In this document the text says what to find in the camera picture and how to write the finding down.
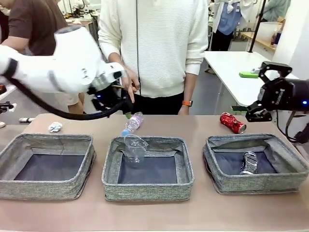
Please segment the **blue shirt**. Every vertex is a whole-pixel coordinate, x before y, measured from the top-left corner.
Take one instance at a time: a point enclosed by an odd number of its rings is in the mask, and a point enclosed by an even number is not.
[[[240,22],[241,12],[240,10],[237,11],[237,5],[238,3],[233,3],[232,6],[234,7],[234,10],[228,14],[227,13],[228,3],[224,3],[220,22],[217,29],[224,35],[231,34],[237,27],[238,23]]]

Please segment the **crushed plastic cup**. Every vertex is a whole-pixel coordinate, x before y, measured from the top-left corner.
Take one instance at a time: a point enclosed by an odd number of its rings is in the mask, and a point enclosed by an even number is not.
[[[125,157],[130,163],[141,163],[146,155],[148,143],[134,134],[125,136]]]

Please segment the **black cable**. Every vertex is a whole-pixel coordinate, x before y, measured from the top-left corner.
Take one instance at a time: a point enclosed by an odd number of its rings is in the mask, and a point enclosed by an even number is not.
[[[85,8],[85,2],[84,2],[84,0],[83,0],[83,7],[81,8],[81,10],[82,10],[83,8]]]
[[[140,82],[140,57],[139,57],[139,8],[138,0],[135,0],[135,17],[136,17],[136,52],[137,52],[137,73],[140,83],[140,95],[141,95],[141,82]]]
[[[99,112],[95,114],[89,114],[89,115],[77,115],[77,114],[71,114],[66,113],[61,110],[58,110],[46,102],[44,102],[42,99],[38,98],[35,94],[31,92],[30,89],[25,87],[22,83],[20,83],[18,80],[13,78],[7,78],[13,85],[15,85],[23,94],[25,94],[28,98],[30,98],[34,103],[39,105],[44,110],[57,115],[59,117],[63,117],[70,120],[79,120],[79,121],[88,121],[88,120],[95,120],[103,117],[109,117],[110,115],[116,113],[118,110],[121,109],[122,105],[126,103],[125,99],[122,99],[117,105],[115,105],[113,108],[108,109],[104,112]]]
[[[286,126],[285,126],[285,133],[284,133],[284,132],[281,130],[280,126],[279,126],[279,113],[278,113],[278,110],[276,110],[277,128],[278,128],[278,130],[288,139],[288,141],[289,141],[290,143],[297,143],[297,139],[296,139],[296,138],[290,137],[289,134],[288,134],[289,126],[290,126],[291,121],[292,121],[292,119],[293,119],[293,117],[294,117],[294,115],[293,115],[293,116],[291,116],[291,115],[290,115],[289,120],[288,120],[288,122],[287,122],[287,124],[286,124]]]
[[[250,46],[250,49],[249,49],[250,53],[252,53],[253,46],[254,46],[254,43],[255,43],[255,40],[256,40],[256,36],[257,36],[257,32],[259,31],[259,28],[260,28],[260,24],[261,24],[262,17],[263,17],[263,14],[264,14],[265,5],[266,5],[266,0],[263,0],[261,12],[259,14],[259,19],[257,20],[257,24],[256,24],[256,27],[255,27],[253,38],[252,38],[252,41],[251,41],[251,46]]]

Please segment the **plastic water bottle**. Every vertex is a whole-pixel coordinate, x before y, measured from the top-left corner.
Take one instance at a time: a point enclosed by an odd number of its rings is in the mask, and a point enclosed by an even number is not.
[[[143,120],[144,119],[143,119],[142,112],[135,113],[126,123],[125,129],[121,132],[121,135],[126,136],[128,134],[132,134],[134,131],[136,131],[140,127]]]

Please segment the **fabric storage bin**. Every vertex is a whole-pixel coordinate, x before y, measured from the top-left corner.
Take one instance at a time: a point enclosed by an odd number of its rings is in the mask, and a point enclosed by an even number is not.
[[[257,174],[239,174],[247,151],[257,155]],[[221,194],[295,192],[309,173],[306,161],[272,134],[212,136],[206,140],[203,153]]]
[[[170,137],[141,137],[148,143],[141,164],[130,167],[124,137],[112,140],[102,182],[111,201],[183,201],[193,185],[193,171],[185,141]]]
[[[88,135],[21,134],[0,153],[0,198],[76,199],[95,156]]]

